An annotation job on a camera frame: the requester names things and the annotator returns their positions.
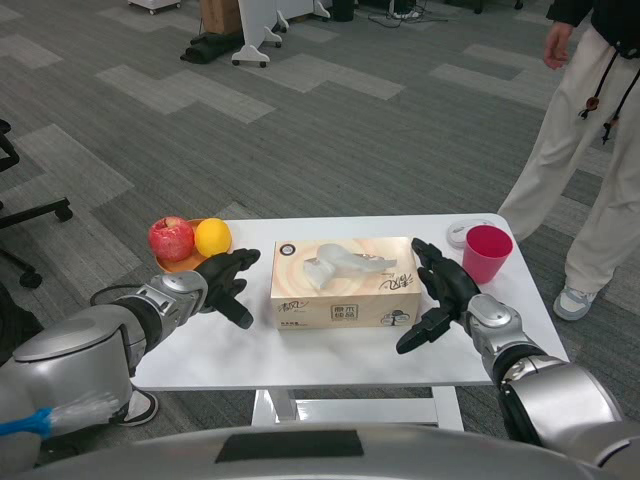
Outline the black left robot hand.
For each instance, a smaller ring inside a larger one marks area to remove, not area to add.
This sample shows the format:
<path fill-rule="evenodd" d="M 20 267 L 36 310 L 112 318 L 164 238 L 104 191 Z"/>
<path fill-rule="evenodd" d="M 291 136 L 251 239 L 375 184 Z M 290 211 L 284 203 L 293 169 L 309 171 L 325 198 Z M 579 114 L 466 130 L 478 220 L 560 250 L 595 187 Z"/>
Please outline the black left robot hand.
<path fill-rule="evenodd" d="M 239 328 L 249 329 L 254 318 L 236 299 L 246 288 L 247 281 L 237 279 L 236 275 L 248 270 L 260 256 L 261 253 L 257 249 L 242 248 L 231 253 L 215 255 L 202 262 L 196 268 L 196 272 L 206 280 L 208 291 L 200 313 L 217 311 Z"/>

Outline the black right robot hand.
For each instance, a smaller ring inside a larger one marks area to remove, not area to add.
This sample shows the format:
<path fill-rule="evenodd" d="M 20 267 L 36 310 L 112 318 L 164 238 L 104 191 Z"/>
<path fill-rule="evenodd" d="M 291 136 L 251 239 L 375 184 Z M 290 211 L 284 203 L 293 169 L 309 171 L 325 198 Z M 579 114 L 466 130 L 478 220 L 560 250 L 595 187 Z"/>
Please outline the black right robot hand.
<path fill-rule="evenodd" d="M 454 260 L 443 256 L 433 244 L 419 238 L 411 241 L 411 248 L 421 266 L 417 274 L 428 295 L 439 303 L 424 312 L 420 320 L 397 342 L 398 354 L 411 352 L 425 343 L 434 343 L 459 321 L 468 309 L 469 301 L 480 294 L 471 276 Z"/>

